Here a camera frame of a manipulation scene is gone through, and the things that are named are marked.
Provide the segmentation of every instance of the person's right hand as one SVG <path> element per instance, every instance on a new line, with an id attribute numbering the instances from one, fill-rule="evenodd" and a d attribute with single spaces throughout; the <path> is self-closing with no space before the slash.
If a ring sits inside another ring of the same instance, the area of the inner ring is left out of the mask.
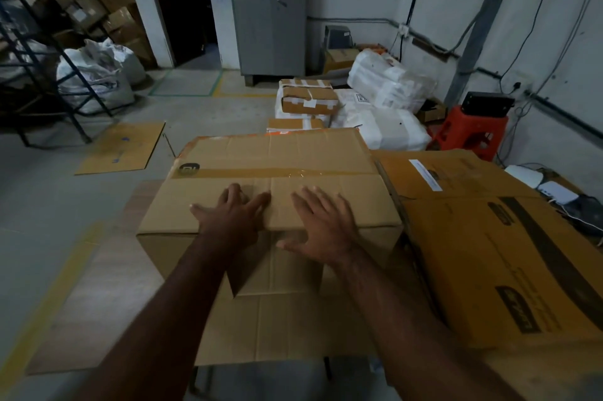
<path id="1" fill-rule="evenodd" d="M 312 192 L 304 187 L 299 194 L 291 193 L 291 199 L 306 228 L 307 242 L 286 239 L 278 241 L 277 247 L 332 266 L 357 244 L 354 215 L 341 195 L 332 201 L 320 188 L 314 187 Z"/>

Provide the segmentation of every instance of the hand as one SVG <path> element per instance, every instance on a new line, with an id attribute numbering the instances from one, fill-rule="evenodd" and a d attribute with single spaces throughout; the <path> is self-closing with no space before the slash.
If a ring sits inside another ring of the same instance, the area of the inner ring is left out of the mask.
<path id="1" fill-rule="evenodd" d="M 249 200 L 237 183 L 231 184 L 218 198 L 215 208 L 191 204 L 191 213 L 199 221 L 199 235 L 233 251 L 255 244 L 262 226 L 262 212 L 270 203 L 270 193 L 260 193 Z"/>
<path id="2" fill-rule="evenodd" d="M 292 193 L 293 206 L 307 231 L 307 242 L 280 240 L 277 247 L 333 266 L 357 244 L 358 230 L 350 204 L 337 194 L 332 201 L 318 187 L 304 187 L 300 194 Z"/>

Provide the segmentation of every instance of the black electronic device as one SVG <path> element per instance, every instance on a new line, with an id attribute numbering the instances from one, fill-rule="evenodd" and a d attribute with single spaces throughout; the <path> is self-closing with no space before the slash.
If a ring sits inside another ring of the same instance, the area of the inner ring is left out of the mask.
<path id="1" fill-rule="evenodd" d="M 465 115 L 503 118 L 514 103 L 515 99 L 499 92 L 470 91 L 465 96 L 461 111 Z"/>

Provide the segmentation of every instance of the person's left hand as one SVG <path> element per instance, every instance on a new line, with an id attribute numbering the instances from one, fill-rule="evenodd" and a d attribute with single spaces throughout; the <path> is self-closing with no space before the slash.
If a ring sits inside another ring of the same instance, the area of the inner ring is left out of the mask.
<path id="1" fill-rule="evenodd" d="M 233 183 L 222 192 L 215 208 L 191 204 L 191 213 L 199 222 L 200 237 L 237 251 L 258 240 L 262 212 L 270 198 L 270 193 L 264 192 L 249 200 L 241 186 Z"/>

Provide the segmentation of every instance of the finger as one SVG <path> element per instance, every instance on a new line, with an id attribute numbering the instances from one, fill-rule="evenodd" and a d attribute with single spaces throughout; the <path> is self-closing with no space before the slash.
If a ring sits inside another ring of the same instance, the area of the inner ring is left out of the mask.
<path id="1" fill-rule="evenodd" d="M 331 198 L 329 198 L 327 193 L 322 191 L 320 189 L 320 187 L 314 187 L 313 191 L 318 196 L 318 199 L 319 199 L 320 203 L 323 205 L 324 209 L 328 213 L 335 213 L 335 206 L 333 205 L 333 201 L 331 200 Z"/>
<path id="2" fill-rule="evenodd" d="M 237 183 L 232 183 L 228 186 L 228 204 L 238 204 L 241 202 L 241 186 Z"/>
<path id="3" fill-rule="evenodd" d="M 270 192 L 264 191 L 249 201 L 245 207 L 251 213 L 251 215 L 255 215 L 258 210 L 263 211 L 266 206 L 270 204 L 270 199 L 272 199 Z"/>
<path id="4" fill-rule="evenodd" d="M 300 216 L 301 221 L 306 224 L 306 222 L 312 218 L 312 209 L 310 209 L 310 206 L 308 206 L 306 200 L 298 195 L 295 191 L 291 193 L 291 200 L 293 201 L 293 207 Z"/>
<path id="5" fill-rule="evenodd" d="M 305 244 L 302 244 L 293 239 L 282 239 L 276 243 L 276 247 L 295 253 L 304 253 Z"/>
<path id="6" fill-rule="evenodd" d="M 341 196 L 339 193 L 337 193 L 337 197 L 335 198 L 335 205 L 337 207 L 337 210 L 341 214 L 343 223 L 349 228 L 356 230 L 356 221 L 354 220 L 354 213 L 351 211 L 351 206 L 348 200 Z"/>
<path id="7" fill-rule="evenodd" d="M 318 196 L 316 194 L 314 194 L 312 191 L 310 191 L 308 189 L 308 187 L 302 187 L 301 190 L 302 190 L 302 191 L 300 191 L 301 197 L 306 200 L 308 206 L 310 207 L 310 209 L 312 210 L 312 212 L 314 214 L 325 214 L 326 213 L 322 203 L 320 202 L 320 199 L 318 199 Z"/>
<path id="8" fill-rule="evenodd" d="M 226 204 L 226 201 L 228 201 L 228 188 L 225 188 L 224 191 L 222 191 L 222 194 L 218 198 L 218 205 Z"/>
<path id="9" fill-rule="evenodd" d="M 203 223 L 205 221 L 207 210 L 205 210 L 199 204 L 191 204 L 189 209 L 199 223 Z"/>

